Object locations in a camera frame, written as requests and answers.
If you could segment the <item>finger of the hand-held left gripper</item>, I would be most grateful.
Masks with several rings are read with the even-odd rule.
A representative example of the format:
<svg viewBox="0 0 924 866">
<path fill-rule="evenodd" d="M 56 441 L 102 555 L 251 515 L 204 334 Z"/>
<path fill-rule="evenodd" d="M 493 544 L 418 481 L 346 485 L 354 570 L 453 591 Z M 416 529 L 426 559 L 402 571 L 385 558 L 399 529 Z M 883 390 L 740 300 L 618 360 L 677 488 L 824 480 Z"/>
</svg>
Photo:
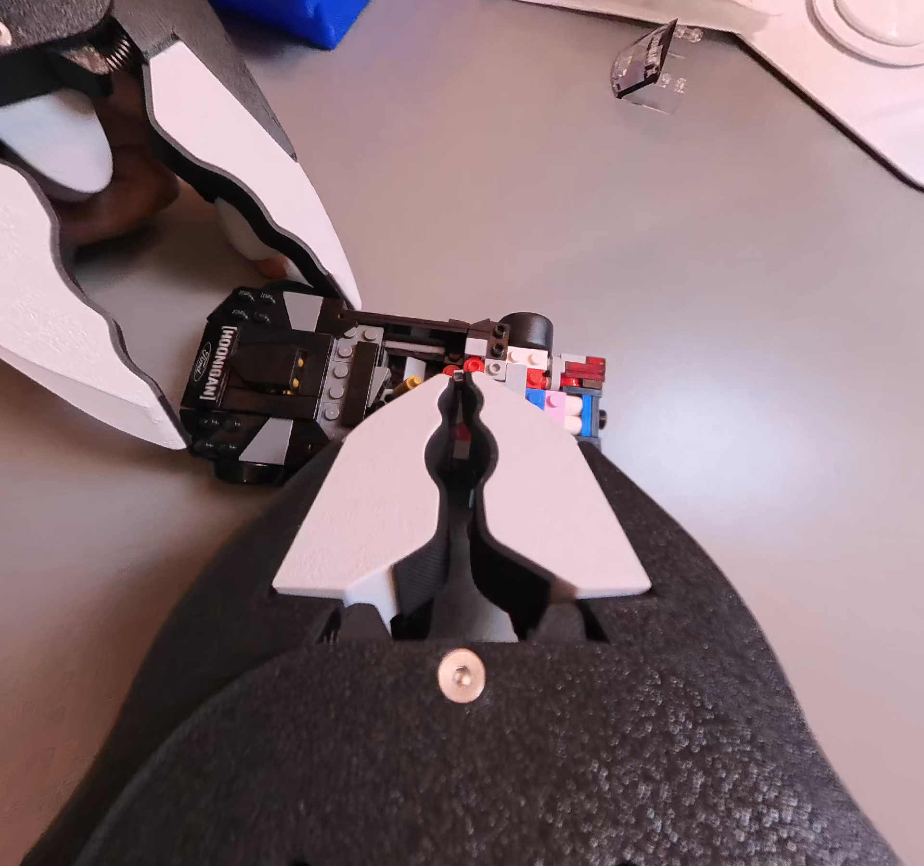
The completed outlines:
<svg viewBox="0 0 924 866">
<path fill-rule="evenodd" d="M 305 172 L 195 53 L 174 42 L 150 58 L 144 82 L 149 117 L 179 176 L 233 206 L 317 293 L 360 307 L 345 252 Z"/>
<path fill-rule="evenodd" d="M 58 222 L 38 185 L 1 165 L 1 356 L 66 402 L 138 439 L 183 449 L 160 388 L 129 359 L 115 322 L 64 270 Z"/>
</svg>

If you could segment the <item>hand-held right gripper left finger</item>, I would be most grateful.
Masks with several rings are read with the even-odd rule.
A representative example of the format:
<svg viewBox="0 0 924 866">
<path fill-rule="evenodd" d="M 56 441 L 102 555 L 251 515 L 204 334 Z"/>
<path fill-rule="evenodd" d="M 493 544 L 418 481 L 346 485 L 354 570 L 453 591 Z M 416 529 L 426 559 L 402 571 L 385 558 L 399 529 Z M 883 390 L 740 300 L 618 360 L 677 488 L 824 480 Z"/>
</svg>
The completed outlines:
<svg viewBox="0 0 924 866">
<path fill-rule="evenodd" d="M 436 375 L 350 433 L 272 580 L 277 593 L 401 612 L 394 569 L 437 531 L 440 494 L 425 452 L 454 391 Z"/>
</svg>

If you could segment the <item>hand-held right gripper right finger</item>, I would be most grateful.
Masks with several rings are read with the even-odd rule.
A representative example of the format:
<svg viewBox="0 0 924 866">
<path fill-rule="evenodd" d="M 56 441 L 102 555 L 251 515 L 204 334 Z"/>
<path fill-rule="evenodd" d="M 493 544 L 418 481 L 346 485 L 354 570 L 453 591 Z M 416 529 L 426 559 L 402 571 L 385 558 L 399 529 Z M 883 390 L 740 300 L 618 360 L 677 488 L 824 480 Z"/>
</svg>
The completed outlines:
<svg viewBox="0 0 924 866">
<path fill-rule="evenodd" d="M 648 592 L 649 576 L 572 434 L 578 406 L 560 391 L 540 397 L 543 409 L 489 375 L 466 378 L 480 535 L 557 596 Z"/>
</svg>

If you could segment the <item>small red grey lego piece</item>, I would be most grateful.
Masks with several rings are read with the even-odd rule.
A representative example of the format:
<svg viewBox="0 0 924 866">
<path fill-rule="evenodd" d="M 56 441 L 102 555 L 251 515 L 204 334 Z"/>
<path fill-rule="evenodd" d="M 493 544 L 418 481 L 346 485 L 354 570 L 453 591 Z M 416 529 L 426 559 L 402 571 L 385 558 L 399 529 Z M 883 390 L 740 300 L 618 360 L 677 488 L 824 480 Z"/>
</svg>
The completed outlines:
<svg viewBox="0 0 924 866">
<path fill-rule="evenodd" d="M 449 408 L 449 455 L 454 464 L 469 459 L 471 430 L 468 415 L 475 404 L 474 387 L 468 378 L 469 373 L 461 368 L 445 366 L 444 374 L 450 378 L 453 400 Z"/>
</svg>

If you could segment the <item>black lego car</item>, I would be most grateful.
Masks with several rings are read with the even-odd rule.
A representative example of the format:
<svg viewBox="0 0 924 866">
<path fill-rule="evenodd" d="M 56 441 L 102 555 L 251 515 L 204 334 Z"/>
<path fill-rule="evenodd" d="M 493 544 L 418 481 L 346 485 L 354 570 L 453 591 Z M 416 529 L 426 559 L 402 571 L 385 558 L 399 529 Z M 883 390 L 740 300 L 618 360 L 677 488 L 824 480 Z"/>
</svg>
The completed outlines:
<svg viewBox="0 0 924 866">
<path fill-rule="evenodd" d="M 207 319 L 180 420 L 217 480 L 278 486 L 424 381 L 478 372 L 598 446 L 606 361 L 556 354 L 552 339 L 529 312 L 436 321 L 354 311 L 289 281 L 239 287 Z"/>
</svg>

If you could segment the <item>clear lego windshield piece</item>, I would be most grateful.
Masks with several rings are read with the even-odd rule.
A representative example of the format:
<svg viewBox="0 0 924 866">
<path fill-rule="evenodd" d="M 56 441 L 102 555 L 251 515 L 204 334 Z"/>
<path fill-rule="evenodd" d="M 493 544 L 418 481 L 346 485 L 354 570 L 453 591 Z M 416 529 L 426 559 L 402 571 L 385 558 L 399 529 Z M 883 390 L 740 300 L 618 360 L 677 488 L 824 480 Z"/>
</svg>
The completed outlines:
<svg viewBox="0 0 924 866">
<path fill-rule="evenodd" d="M 690 55 L 707 34 L 704 27 L 677 20 L 647 32 L 616 56 L 610 71 L 615 97 L 664 115 L 686 98 Z"/>
</svg>

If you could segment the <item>white booklet stand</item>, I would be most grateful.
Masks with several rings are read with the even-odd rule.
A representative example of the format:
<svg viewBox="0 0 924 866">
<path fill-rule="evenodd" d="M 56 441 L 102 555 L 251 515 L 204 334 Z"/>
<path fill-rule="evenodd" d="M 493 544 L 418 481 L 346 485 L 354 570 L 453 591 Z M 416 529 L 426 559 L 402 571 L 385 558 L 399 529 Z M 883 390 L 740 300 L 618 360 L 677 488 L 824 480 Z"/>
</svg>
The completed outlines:
<svg viewBox="0 0 924 866">
<path fill-rule="evenodd" d="M 922 0 L 755 0 L 742 41 L 909 184 L 923 186 Z"/>
</svg>

